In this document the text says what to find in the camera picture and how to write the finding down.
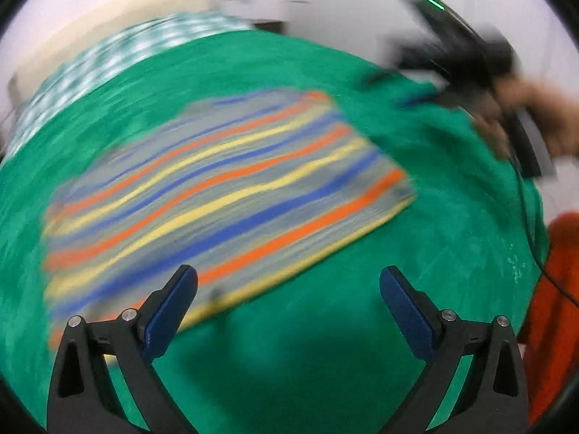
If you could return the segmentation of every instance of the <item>human hand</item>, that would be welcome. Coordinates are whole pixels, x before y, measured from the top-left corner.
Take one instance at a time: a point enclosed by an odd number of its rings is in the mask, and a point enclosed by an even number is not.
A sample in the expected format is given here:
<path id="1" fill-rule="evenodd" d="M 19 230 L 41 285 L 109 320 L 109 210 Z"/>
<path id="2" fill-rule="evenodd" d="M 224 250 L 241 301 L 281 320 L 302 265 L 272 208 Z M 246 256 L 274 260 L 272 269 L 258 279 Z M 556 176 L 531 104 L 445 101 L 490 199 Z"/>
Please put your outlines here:
<path id="1" fill-rule="evenodd" d="M 511 156 L 502 126 L 503 112 L 521 107 L 531 112 L 552 157 L 579 156 L 579 102 L 556 89 L 516 76 L 498 79 L 472 115 L 474 129 L 500 159 Z"/>

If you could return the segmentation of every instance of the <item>metal screw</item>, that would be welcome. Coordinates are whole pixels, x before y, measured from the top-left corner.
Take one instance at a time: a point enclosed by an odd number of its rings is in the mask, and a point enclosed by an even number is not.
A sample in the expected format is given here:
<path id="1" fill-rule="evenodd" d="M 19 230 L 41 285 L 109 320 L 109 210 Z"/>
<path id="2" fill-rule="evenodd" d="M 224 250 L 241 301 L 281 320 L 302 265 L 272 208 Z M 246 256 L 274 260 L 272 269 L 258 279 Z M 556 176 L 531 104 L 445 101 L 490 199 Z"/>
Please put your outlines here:
<path id="1" fill-rule="evenodd" d="M 68 326 L 70 327 L 75 327 L 78 326 L 80 324 L 80 316 L 75 315 L 75 316 L 71 316 L 68 320 Z"/>
<path id="2" fill-rule="evenodd" d="M 446 321 L 454 321 L 456 320 L 456 313 L 452 310 L 442 310 L 442 317 Z"/>
<path id="3" fill-rule="evenodd" d="M 121 318 L 125 321 L 131 321 L 133 318 L 135 318 L 135 316 L 137 316 L 137 310 L 126 309 L 121 315 Z"/>
<path id="4" fill-rule="evenodd" d="M 497 323 L 500 324 L 501 326 L 504 326 L 505 328 L 511 324 L 508 320 L 507 317 L 503 316 L 503 315 L 499 315 L 497 316 Z"/>

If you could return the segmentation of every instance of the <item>striped towel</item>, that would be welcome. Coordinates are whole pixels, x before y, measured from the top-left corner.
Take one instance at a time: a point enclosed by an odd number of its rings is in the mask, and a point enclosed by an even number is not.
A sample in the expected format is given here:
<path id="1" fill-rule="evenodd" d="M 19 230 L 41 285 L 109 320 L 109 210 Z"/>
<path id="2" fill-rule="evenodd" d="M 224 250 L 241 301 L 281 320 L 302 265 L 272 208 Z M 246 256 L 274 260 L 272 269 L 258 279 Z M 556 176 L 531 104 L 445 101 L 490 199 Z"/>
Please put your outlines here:
<path id="1" fill-rule="evenodd" d="M 286 280 L 380 226 L 413 190 L 319 92 L 210 99 L 63 185 L 46 214 L 54 344 L 66 320 L 137 308 L 182 263 L 184 325 Z"/>

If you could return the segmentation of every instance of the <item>black cable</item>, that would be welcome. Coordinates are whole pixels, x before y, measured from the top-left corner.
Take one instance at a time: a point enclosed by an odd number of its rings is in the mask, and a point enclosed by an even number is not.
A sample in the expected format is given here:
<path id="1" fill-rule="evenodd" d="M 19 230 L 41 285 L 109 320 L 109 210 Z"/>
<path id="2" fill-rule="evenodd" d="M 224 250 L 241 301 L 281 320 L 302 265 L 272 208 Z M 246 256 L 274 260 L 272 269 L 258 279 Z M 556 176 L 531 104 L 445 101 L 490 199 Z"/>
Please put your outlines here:
<path id="1" fill-rule="evenodd" d="M 519 189 L 520 208 L 523 212 L 523 224 L 525 225 L 525 233 L 527 234 L 527 241 L 529 242 L 529 249 L 531 250 L 531 255 L 533 256 L 535 264 L 537 265 L 537 267 L 541 271 L 542 275 L 545 276 L 545 278 L 552 285 L 554 285 L 555 288 L 559 292 L 561 292 L 561 294 L 565 298 L 567 298 L 567 300 L 569 300 L 569 302 L 571 302 L 573 305 L 575 305 L 575 307 L 577 307 L 579 309 L 579 300 L 577 300 L 577 298 L 573 297 L 551 274 L 549 274 L 549 272 L 546 271 L 545 266 L 543 265 L 543 263 L 541 262 L 541 259 L 538 256 L 537 250 L 535 249 L 534 240 L 531 236 L 531 228 L 529 227 L 529 221 L 528 221 L 529 215 L 528 215 L 528 211 L 527 211 L 527 205 L 525 203 L 525 194 L 523 192 L 523 178 L 521 177 L 519 169 L 517 168 L 516 164 L 512 163 L 512 166 L 515 170 L 516 183 L 517 183 L 517 186 Z"/>
<path id="2" fill-rule="evenodd" d="M 6 113 L 6 115 L 0 119 L 0 125 L 4 124 L 6 121 L 8 121 L 10 116 L 13 115 L 15 112 L 16 112 L 16 109 L 14 109 L 14 108 L 10 109 L 10 111 L 8 111 Z"/>

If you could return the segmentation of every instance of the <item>green cloth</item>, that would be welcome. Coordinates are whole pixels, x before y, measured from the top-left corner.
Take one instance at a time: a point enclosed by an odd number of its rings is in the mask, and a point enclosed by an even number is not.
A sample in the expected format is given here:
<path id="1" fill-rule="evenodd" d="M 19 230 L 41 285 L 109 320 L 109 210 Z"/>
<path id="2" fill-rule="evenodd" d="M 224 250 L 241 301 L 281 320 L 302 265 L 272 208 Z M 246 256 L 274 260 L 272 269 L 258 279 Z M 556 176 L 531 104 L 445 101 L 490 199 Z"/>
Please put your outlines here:
<path id="1" fill-rule="evenodd" d="M 390 264 L 438 307 L 484 321 L 504 314 L 520 327 L 538 270 L 512 168 L 491 156 L 463 112 L 396 108 L 396 100 L 428 86 L 400 77 L 359 90 L 370 67 L 274 34 L 208 37 L 127 69 L 58 114 L 4 165 L 0 371 L 37 419 L 45 418 L 53 362 L 41 270 L 51 193 L 107 149 L 209 97 L 275 86 L 322 89 L 408 171 L 418 199 L 287 283 L 175 338 L 154 365 L 199 432 L 377 432 L 423 367 L 380 298 L 378 276 Z M 532 184 L 525 195 L 545 255 L 541 202 Z M 462 365 L 462 377 L 465 370 Z M 130 419 L 143 423 L 118 368 L 112 373 Z M 459 390 L 453 384 L 437 421 Z"/>

